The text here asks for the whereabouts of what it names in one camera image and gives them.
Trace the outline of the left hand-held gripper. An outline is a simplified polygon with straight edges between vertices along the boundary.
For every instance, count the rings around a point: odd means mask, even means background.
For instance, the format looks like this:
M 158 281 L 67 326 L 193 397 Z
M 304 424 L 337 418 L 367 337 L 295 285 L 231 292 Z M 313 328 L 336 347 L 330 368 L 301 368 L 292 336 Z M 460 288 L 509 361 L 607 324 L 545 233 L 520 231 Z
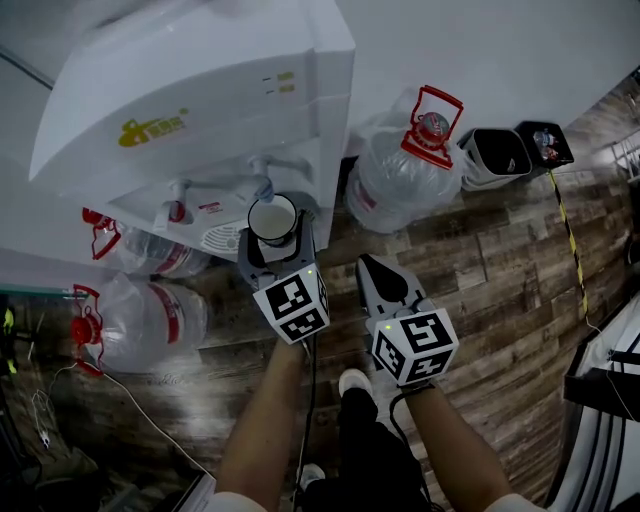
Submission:
M 316 265 L 312 216 L 302 210 L 275 263 L 264 260 L 257 236 L 240 232 L 237 265 L 254 290 L 253 298 L 269 325 L 292 345 L 330 324 L 326 286 Z

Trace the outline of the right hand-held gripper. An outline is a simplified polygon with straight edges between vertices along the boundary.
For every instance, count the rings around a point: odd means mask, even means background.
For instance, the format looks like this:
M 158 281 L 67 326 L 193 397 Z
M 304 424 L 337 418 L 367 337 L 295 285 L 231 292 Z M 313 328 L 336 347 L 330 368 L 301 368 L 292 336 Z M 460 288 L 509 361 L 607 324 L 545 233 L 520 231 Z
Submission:
M 366 351 L 400 388 L 444 374 L 459 340 L 444 308 L 424 297 L 414 274 L 390 259 L 361 254 L 356 263 L 361 305 L 367 313 Z M 395 303 L 408 306 L 395 307 Z

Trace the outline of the white cup with dark rim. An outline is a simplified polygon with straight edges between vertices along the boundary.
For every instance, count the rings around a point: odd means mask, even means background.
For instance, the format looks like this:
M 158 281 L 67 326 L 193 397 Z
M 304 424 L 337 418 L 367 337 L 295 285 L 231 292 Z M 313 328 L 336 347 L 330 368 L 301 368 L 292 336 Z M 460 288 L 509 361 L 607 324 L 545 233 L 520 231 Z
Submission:
M 256 200 L 247 215 L 248 227 L 271 247 L 283 247 L 293 237 L 298 212 L 286 196 L 275 194 L 270 201 Z

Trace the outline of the person's right forearm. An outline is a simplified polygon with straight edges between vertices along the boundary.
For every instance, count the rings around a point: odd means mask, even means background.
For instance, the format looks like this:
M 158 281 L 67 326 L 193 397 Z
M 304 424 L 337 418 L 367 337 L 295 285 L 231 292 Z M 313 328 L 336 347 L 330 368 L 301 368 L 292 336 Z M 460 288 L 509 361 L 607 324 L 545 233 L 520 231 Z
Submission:
M 438 387 L 405 398 L 437 482 L 456 512 L 484 512 L 511 493 L 496 452 Z

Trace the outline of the person's left forearm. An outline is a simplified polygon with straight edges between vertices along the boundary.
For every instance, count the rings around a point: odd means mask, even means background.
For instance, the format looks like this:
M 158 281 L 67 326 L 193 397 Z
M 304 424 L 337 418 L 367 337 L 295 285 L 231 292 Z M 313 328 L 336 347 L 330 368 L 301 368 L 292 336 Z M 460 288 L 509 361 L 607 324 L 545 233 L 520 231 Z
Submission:
M 304 349 L 276 343 L 260 385 L 236 422 L 218 471 L 216 490 L 279 510 L 305 363 Z

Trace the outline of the white water dispenser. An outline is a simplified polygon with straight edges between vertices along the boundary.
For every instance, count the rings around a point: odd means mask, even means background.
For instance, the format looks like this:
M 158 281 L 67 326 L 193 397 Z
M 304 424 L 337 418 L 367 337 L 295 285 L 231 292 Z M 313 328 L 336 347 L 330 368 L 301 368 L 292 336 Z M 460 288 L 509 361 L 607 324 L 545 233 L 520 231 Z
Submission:
M 269 155 L 274 195 L 329 242 L 347 139 L 355 42 L 334 0 L 236 0 L 162 28 L 87 36 L 57 77 L 30 182 L 165 239 L 234 259 Z M 189 180 L 190 225 L 152 230 Z

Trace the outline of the person's right white shoe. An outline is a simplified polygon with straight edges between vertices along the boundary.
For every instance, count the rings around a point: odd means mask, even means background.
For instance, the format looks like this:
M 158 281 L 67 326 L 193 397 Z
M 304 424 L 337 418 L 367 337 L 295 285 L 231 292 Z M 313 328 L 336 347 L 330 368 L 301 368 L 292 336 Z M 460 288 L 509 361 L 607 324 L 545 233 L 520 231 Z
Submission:
M 340 397 L 352 389 L 365 391 L 370 397 L 373 396 L 372 385 L 366 374 L 358 369 L 350 368 L 345 370 L 339 378 L 338 389 Z

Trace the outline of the person's white shoe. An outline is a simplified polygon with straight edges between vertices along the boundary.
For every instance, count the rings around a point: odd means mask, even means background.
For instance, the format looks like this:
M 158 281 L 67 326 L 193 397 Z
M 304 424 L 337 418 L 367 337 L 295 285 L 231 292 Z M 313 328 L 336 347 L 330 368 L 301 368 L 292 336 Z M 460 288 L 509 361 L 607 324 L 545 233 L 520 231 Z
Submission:
M 308 463 L 302 467 L 299 473 L 298 487 L 305 492 L 311 483 L 325 479 L 326 474 L 320 466 L 315 463 Z
M 373 396 L 372 385 L 366 374 L 358 369 L 350 368 L 345 370 L 339 378 L 338 389 L 340 397 L 352 389 L 365 391 L 370 397 Z

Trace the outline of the white trash bin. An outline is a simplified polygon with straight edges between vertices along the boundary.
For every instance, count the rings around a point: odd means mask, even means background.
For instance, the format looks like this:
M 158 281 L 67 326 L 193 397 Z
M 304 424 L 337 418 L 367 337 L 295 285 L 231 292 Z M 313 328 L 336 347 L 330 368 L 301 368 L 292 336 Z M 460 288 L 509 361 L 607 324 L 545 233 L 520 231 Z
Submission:
M 459 147 L 467 159 L 461 185 L 468 192 L 500 188 L 533 168 L 521 137 L 511 129 L 473 129 Z

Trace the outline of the person's black trousers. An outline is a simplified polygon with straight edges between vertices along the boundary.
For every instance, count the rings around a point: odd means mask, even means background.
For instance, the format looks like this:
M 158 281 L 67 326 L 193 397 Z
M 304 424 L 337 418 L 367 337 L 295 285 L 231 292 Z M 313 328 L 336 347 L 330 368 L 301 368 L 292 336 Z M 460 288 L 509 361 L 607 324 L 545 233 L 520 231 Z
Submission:
M 341 398 L 338 476 L 311 482 L 303 512 L 428 512 L 420 464 L 405 444 L 377 421 L 370 394 L 358 388 Z

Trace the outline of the yellow black hazard tape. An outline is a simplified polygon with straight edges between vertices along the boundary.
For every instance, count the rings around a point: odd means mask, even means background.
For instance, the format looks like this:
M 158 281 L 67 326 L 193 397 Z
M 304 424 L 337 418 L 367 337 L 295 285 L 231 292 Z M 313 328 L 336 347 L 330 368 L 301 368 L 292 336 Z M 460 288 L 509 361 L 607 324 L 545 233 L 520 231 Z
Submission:
M 570 245 L 570 249 L 571 249 L 571 253 L 574 259 L 574 263 L 575 263 L 575 267 L 576 267 L 576 273 L 577 273 L 577 279 L 578 279 L 578 285 L 579 285 L 579 289 L 580 289 L 580 293 L 581 293 L 581 306 L 583 309 L 583 313 L 584 313 L 584 319 L 585 322 L 587 323 L 587 325 L 591 326 L 590 324 L 590 320 L 589 320 L 589 302 L 588 302 L 588 295 L 587 295 L 587 291 L 586 291 L 586 287 L 585 287 L 585 279 L 584 279 L 584 272 L 583 272 L 583 267 L 581 264 L 581 260 L 580 260 L 580 255 L 578 252 L 578 246 L 575 240 L 575 236 L 574 233 L 571 229 L 571 225 L 569 222 L 569 218 L 568 218 L 568 214 L 567 214 L 567 209 L 565 206 L 565 203 L 563 201 L 560 189 L 558 187 L 555 175 L 553 173 L 553 171 L 548 170 L 547 171 L 547 175 L 551 181 L 551 185 L 556 197 L 556 201 L 559 207 L 559 211 L 560 211 L 560 215 L 561 215 L 561 219 L 562 222 L 564 224 L 566 233 L 567 233 L 567 237 L 568 237 L 568 241 L 569 241 L 569 245 Z

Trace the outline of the person's left white shoe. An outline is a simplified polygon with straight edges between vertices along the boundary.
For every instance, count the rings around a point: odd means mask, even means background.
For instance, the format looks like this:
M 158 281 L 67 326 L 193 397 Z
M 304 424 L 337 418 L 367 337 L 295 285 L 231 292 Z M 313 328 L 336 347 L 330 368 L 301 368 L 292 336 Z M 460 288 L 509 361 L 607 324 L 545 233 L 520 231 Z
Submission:
M 299 473 L 298 487 L 305 492 L 311 483 L 325 479 L 326 474 L 320 466 L 315 463 L 308 463 L 302 467 Z

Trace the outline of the black trash bin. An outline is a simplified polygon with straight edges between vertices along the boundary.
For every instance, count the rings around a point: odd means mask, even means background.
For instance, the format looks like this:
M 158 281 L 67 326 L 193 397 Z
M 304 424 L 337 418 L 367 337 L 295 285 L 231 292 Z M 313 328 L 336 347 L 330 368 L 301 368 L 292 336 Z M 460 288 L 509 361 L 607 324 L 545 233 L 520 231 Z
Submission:
M 543 161 L 533 140 L 533 133 L 544 128 L 547 128 L 557 138 L 555 145 L 559 152 L 557 161 Z M 549 122 L 523 121 L 516 127 L 515 131 L 522 139 L 534 167 L 553 170 L 575 162 L 564 132 L 559 125 Z

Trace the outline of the plastic bottle trash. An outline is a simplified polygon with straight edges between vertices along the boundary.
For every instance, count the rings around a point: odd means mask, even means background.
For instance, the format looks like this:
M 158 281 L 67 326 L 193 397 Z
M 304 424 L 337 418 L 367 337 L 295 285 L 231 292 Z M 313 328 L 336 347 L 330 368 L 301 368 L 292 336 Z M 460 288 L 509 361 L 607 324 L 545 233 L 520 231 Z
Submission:
M 557 138 L 551 134 L 547 128 L 535 131 L 533 133 L 533 140 L 543 161 L 558 160 L 559 152 L 555 148 Z

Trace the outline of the frosted glass door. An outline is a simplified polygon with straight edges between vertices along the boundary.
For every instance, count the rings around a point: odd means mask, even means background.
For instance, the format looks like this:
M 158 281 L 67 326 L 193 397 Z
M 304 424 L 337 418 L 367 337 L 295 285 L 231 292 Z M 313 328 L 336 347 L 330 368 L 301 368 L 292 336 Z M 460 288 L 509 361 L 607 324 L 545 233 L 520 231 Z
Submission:
M 74 291 L 72 288 L 56 288 L 56 287 L 37 287 L 27 285 L 16 285 L 8 283 L 0 283 L 0 294 L 16 295 L 16 296 L 32 296 L 45 298 L 59 298 L 71 300 L 74 298 L 87 298 L 88 293 L 83 291 Z

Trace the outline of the dark desk with white edge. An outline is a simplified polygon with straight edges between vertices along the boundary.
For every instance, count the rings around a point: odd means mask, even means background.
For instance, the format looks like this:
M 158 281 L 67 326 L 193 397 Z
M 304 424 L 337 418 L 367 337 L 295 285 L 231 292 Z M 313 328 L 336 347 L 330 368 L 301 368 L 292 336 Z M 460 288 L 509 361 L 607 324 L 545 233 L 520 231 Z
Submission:
M 589 330 L 564 377 L 549 512 L 640 512 L 640 292 Z

